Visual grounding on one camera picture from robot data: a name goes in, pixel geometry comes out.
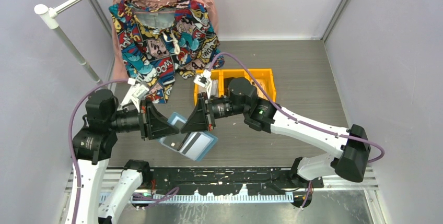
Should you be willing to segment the grey credit card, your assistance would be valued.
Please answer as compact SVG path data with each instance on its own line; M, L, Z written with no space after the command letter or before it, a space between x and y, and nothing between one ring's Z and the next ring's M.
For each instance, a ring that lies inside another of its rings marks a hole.
M187 122L187 119L182 116L176 115L174 117L172 116L168 120L168 122L180 130L183 127L183 125Z

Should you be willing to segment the white magnetic stripe card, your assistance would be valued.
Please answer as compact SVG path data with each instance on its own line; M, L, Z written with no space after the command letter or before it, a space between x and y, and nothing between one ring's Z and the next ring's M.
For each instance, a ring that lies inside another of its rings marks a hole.
M207 132L188 133L178 152L193 161L200 161L217 141L217 137Z

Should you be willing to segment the blue leather card holder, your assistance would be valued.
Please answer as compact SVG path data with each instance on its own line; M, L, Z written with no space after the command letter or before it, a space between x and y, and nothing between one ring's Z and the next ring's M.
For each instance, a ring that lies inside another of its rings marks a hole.
M201 161L217 143L218 138L209 132L191 132L162 137L157 141L188 159Z

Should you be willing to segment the yellow three-compartment bin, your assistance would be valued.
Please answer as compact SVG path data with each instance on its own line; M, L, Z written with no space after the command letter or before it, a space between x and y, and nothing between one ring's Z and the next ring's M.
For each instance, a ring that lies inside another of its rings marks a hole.
M268 69L249 69L249 72L253 75L253 77L258 79L264 79L266 81L267 94L273 101L276 101L276 88L274 84L274 76L273 72L270 68ZM249 74L243 69L216 69L212 71L211 79L218 80L218 93L219 96L224 95L223 85L224 78L233 77L245 77L251 84L254 85L253 79L249 76ZM261 90L258 90L258 95L260 98L266 99L266 96Z

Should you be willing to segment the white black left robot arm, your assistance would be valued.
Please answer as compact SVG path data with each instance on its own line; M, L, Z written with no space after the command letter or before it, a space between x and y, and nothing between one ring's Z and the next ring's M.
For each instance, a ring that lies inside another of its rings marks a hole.
M153 184L147 161L130 159L103 204L99 203L104 174L121 132L140 132L142 139L156 140L179 133L155 106L143 100L138 109L118 110L118 99L109 89L92 91L85 102L84 124L69 136L73 160L73 188L66 223L117 223L134 192Z

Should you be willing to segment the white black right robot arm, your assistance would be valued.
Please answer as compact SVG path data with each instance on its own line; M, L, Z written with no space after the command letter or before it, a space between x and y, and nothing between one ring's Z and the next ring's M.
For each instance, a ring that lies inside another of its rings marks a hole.
M255 131L292 137L325 152L295 159L289 173L293 186L302 188L309 181L328 175L356 183L363 181L371 150L363 127L334 127L302 117L260 98L256 86L244 77L230 81L226 96L209 98L204 92L198 94L196 106L180 132L211 131L216 119L239 114Z

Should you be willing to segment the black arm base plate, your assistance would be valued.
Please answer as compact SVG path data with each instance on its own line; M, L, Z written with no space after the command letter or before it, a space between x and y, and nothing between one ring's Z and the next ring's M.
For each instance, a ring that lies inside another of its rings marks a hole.
M305 189L290 168L284 167L154 167L136 168L142 175L142 189L163 195L178 188L178 195L238 195L243 186L247 195L282 195Z

